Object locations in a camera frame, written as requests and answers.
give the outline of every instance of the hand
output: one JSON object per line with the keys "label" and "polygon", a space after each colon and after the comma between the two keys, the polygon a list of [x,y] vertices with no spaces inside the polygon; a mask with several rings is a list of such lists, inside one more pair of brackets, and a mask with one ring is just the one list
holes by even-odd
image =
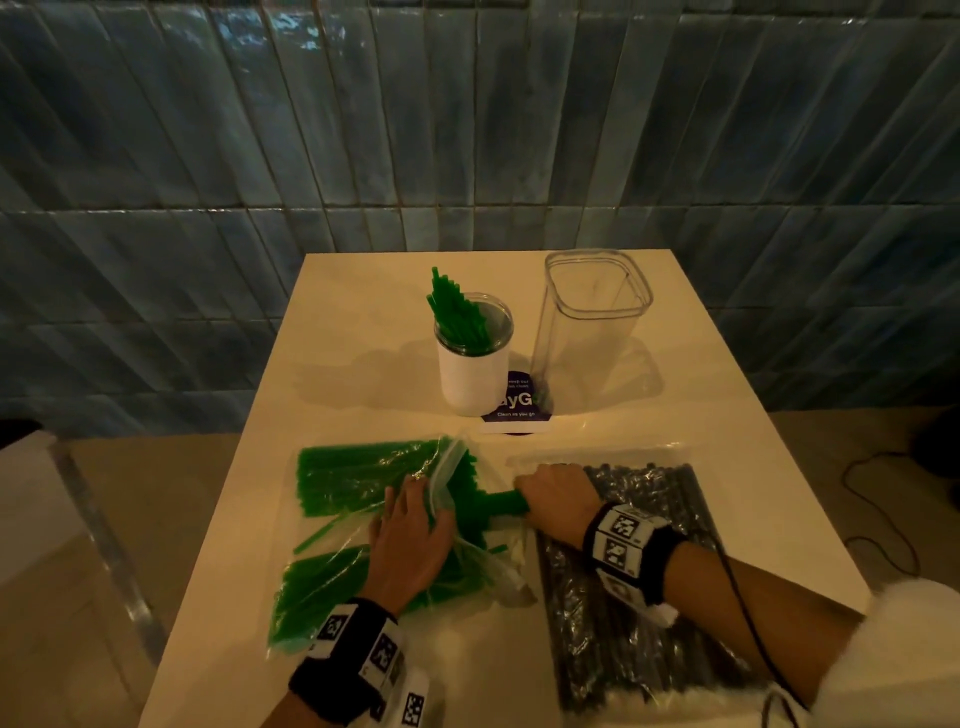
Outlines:
{"label": "hand", "polygon": [[423,507],[425,487],[425,480],[407,475],[399,497],[387,488],[383,516],[370,524],[370,571],[357,596],[375,601],[395,617],[433,583],[453,546],[456,521],[451,511],[439,511],[430,531]]}
{"label": "hand", "polygon": [[527,499],[527,522],[557,541],[576,548],[584,545],[587,527],[601,502],[579,465],[540,465],[532,475],[514,481]]}

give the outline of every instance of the white sleeve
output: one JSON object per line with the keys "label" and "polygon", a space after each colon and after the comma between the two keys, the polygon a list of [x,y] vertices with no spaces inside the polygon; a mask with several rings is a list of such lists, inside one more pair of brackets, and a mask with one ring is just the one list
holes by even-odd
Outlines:
{"label": "white sleeve", "polygon": [[960,594],[905,581],[875,598],[827,673],[810,728],[960,725]]}

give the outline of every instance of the container rim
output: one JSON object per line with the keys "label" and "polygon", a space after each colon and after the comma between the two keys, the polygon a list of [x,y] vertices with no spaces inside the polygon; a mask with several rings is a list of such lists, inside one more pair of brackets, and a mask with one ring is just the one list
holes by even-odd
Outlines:
{"label": "container rim", "polygon": [[492,346],[486,352],[481,354],[471,354],[467,352],[466,347],[458,346],[452,344],[444,338],[444,335],[440,332],[440,326],[437,324],[436,319],[433,322],[433,334],[437,337],[437,341],[449,352],[453,352],[460,356],[489,356],[492,353],[497,353],[508,344],[510,344],[511,339],[514,338],[514,315],[510,312],[510,309],[505,303],[500,301],[496,296],[491,296],[489,293],[465,293],[464,298],[468,301],[473,301],[474,303],[482,303],[490,305],[494,308],[498,308],[501,313],[504,315],[504,327],[503,330],[499,332],[499,335],[492,336]]}
{"label": "container rim", "polygon": [[[636,297],[641,301],[640,305],[629,306],[626,308],[606,308],[603,310],[575,308],[564,302],[557,291],[557,284],[553,280],[551,269],[558,265],[568,265],[570,263],[584,262],[608,262],[618,266],[625,275],[625,282],[634,289]],[[551,253],[543,262],[544,273],[546,275],[546,287],[557,308],[564,316],[571,319],[627,319],[643,314],[654,302],[654,292],[650,288],[650,283],[636,266],[636,262],[624,253],[608,249],[594,248],[591,250],[577,251],[557,251]]]}

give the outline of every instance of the purple sticker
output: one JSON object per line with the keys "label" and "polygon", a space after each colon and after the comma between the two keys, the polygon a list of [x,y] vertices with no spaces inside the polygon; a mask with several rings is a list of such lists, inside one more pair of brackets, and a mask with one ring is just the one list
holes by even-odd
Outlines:
{"label": "purple sticker", "polygon": [[[537,406],[537,397],[534,392],[534,382],[526,372],[509,372],[507,374],[507,396],[500,406],[489,415],[483,416],[485,423],[498,425],[523,425],[530,423],[545,423],[550,419],[548,412],[543,412]],[[523,431],[524,427],[517,428],[516,434],[528,434],[531,430]]]}

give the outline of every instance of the white cup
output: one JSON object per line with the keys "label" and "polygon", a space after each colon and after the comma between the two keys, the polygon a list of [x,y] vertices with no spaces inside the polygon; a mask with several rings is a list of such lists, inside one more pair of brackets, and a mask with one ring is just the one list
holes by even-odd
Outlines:
{"label": "white cup", "polygon": [[446,403],[456,414],[480,417],[493,412],[507,396],[514,319],[510,309],[493,296],[486,293],[464,296],[480,306],[493,346],[489,353],[469,356],[462,347],[448,342],[435,324],[440,387]]}

